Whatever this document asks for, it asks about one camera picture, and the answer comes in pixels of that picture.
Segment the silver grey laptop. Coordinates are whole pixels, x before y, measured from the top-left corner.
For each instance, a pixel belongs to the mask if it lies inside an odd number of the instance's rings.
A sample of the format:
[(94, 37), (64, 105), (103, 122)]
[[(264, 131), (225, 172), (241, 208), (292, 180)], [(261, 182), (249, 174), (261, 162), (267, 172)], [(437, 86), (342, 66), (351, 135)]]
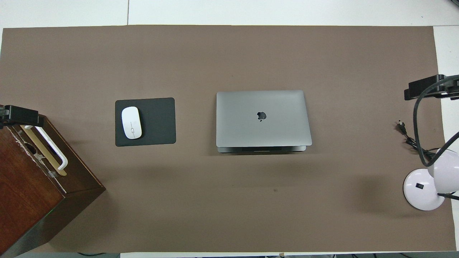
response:
[(302, 152), (311, 145), (302, 90), (220, 91), (216, 94), (219, 153)]

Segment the dark brown wooden box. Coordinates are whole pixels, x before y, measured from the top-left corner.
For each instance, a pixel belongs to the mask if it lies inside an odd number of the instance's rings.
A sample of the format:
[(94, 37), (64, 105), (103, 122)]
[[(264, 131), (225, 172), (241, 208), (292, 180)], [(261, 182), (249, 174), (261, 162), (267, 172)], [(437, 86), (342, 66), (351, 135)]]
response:
[(20, 125), (0, 129), (0, 258), (47, 243), (105, 191), (47, 117), (43, 129), (67, 157), (67, 176), (56, 173)]

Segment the white desk lamp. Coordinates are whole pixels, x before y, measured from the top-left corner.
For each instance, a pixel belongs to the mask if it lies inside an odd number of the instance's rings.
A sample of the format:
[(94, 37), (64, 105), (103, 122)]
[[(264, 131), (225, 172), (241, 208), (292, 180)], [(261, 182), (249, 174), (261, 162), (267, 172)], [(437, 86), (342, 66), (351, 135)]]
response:
[(459, 154), (447, 149), (433, 165), (411, 171), (403, 183), (403, 194), (415, 209), (431, 211), (446, 198), (459, 201)]

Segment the white computer mouse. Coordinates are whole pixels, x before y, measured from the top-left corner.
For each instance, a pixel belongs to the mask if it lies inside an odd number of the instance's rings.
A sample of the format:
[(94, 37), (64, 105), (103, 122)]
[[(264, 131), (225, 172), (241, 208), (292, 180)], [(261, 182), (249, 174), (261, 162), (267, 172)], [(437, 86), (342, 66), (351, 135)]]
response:
[(129, 106), (122, 110), (121, 121), (124, 135), (128, 139), (139, 139), (142, 136), (142, 126), (139, 109)]

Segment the black mouse pad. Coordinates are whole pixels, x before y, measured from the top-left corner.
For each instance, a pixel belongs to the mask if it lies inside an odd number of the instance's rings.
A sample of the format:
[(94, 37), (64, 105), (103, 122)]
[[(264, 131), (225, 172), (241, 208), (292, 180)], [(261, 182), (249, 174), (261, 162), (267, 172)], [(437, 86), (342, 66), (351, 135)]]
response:
[[(134, 137), (135, 127), (126, 110), (136, 108), (141, 130)], [(176, 142), (175, 100), (172, 97), (118, 100), (115, 102), (115, 144), (117, 147), (165, 145)]]

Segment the brown table mat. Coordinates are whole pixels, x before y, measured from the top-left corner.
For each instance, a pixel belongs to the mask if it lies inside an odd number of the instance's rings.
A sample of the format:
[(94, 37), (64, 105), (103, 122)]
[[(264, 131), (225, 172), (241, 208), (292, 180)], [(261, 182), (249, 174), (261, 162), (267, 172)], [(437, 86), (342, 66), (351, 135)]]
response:
[[(451, 202), (414, 209), (411, 81), (433, 27), (5, 28), (0, 104), (47, 116), (106, 190), (36, 252), (453, 251)], [(303, 90), (312, 145), (223, 155), (216, 93)], [(117, 147), (115, 102), (172, 97), (176, 142)]]

